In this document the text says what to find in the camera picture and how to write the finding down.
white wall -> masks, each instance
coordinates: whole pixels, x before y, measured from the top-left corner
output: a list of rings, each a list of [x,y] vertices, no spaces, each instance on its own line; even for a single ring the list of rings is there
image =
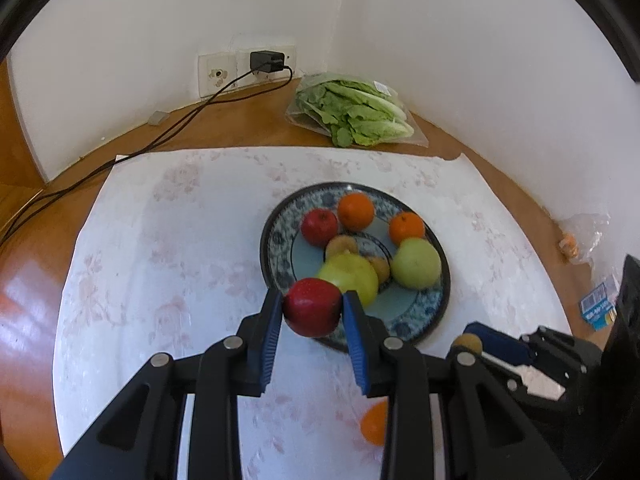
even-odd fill
[[[394,86],[555,218],[608,210],[640,256],[640,89],[574,0],[342,0],[332,70]]]
[[[260,38],[388,82],[555,218],[607,210],[607,261],[640,254],[640,90],[573,0],[52,0],[10,57],[46,176],[197,100],[198,54]]]
[[[51,179],[155,110],[198,100],[198,54],[297,45],[322,70],[339,0],[51,0],[10,55],[14,95]]]

plate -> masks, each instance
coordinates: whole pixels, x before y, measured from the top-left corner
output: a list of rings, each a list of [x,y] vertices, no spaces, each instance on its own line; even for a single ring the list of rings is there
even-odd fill
[[[303,216],[323,207],[335,212],[338,201],[347,193],[363,192],[372,200],[376,216],[364,231],[348,233],[358,242],[362,255],[382,256],[388,261],[396,246],[388,236],[388,223],[398,213],[413,212],[391,195],[360,184],[326,182],[303,187],[284,199],[264,225],[260,238],[260,266],[267,286],[276,286],[286,294],[297,280],[313,277],[324,263],[324,250],[308,244],[300,233]],[[427,290],[409,290],[389,279],[380,285],[378,296],[365,310],[379,317],[391,335],[415,343],[433,330],[442,318],[449,301],[451,276],[447,258],[436,235],[425,223],[426,238],[436,248],[442,261],[440,281]],[[318,341],[346,352],[342,321],[335,331]]]

outlet cover plate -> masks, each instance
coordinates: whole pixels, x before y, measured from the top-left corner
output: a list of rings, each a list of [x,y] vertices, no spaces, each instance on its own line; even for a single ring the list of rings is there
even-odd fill
[[[253,48],[244,48],[238,50],[236,53],[236,67],[238,68],[238,75],[242,75],[251,70],[250,57],[251,53],[256,50],[273,50],[275,52],[282,52],[284,54],[284,63],[291,67],[293,73],[296,73],[296,46],[295,45],[280,45],[280,46],[256,46]],[[265,81],[275,81],[277,79],[283,79],[289,77],[288,70],[280,70],[279,72],[272,72],[266,74],[263,72],[252,73],[247,77],[238,81],[238,87],[254,85],[257,83],[263,83]]]
[[[200,97],[215,94],[224,85],[236,78],[236,53],[219,52],[198,56],[198,93]]]

metal screw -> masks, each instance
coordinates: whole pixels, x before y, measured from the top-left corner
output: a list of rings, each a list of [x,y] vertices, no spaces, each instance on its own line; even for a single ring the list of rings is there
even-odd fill
[[[164,352],[158,352],[151,357],[151,365],[155,368],[160,368],[169,364],[169,354]]]
[[[242,338],[237,335],[230,335],[223,341],[223,345],[227,350],[235,350],[236,348],[240,348],[242,346]]]
[[[402,339],[398,337],[387,337],[384,341],[384,345],[389,350],[399,350],[402,348]]]
[[[463,366],[473,366],[476,364],[476,358],[469,352],[460,352],[458,354],[458,362]]]

green apple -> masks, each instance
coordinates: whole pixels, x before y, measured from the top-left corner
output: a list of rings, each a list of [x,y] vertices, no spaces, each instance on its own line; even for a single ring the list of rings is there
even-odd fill
[[[355,290],[363,307],[378,295],[376,270],[359,254],[336,254],[325,261],[316,278],[333,283],[342,293]]]
[[[391,261],[394,280],[413,290],[424,290],[435,285],[441,272],[440,255],[424,238],[404,240]]]

